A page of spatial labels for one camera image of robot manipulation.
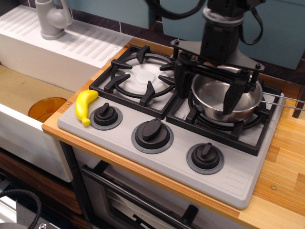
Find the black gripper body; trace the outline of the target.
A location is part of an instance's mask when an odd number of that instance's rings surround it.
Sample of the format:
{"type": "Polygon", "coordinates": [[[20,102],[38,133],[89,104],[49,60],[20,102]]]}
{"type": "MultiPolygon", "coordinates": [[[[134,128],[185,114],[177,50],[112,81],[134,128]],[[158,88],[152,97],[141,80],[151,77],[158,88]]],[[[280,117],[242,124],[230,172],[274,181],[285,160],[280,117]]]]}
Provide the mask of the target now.
{"type": "Polygon", "coordinates": [[[229,65],[246,70],[261,72],[264,66],[245,56],[238,48],[240,28],[244,16],[239,17],[205,17],[203,38],[200,42],[173,40],[171,46],[177,52],[190,53],[202,61],[213,65],[229,65]]]}

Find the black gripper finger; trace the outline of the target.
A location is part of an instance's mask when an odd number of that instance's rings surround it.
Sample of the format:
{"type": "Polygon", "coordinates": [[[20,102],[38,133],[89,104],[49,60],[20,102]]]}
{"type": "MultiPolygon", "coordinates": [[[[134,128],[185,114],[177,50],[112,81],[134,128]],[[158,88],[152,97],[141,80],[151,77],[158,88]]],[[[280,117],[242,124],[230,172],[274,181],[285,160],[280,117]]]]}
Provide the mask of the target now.
{"type": "Polygon", "coordinates": [[[257,82],[251,84],[251,71],[238,70],[236,74],[224,96],[224,115],[250,112],[258,104],[258,86],[257,82]]]}
{"type": "Polygon", "coordinates": [[[174,79],[175,92],[181,99],[187,97],[193,80],[193,74],[190,72],[190,60],[186,53],[180,53],[174,61],[174,79]]]}

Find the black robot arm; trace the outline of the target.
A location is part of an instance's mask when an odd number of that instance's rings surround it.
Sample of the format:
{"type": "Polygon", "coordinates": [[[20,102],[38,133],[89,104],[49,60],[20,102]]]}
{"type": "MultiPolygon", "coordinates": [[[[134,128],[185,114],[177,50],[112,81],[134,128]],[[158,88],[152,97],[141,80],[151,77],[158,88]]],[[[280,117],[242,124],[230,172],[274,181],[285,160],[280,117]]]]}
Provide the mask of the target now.
{"type": "Polygon", "coordinates": [[[255,9],[260,3],[259,0],[210,0],[203,8],[202,40],[172,42],[172,66],[180,98],[187,96],[196,74],[206,75],[229,85],[222,100],[223,114],[229,115],[244,93],[257,88],[258,74],[264,67],[241,53],[238,43],[244,42],[243,22],[247,11],[262,26],[255,9]]]}

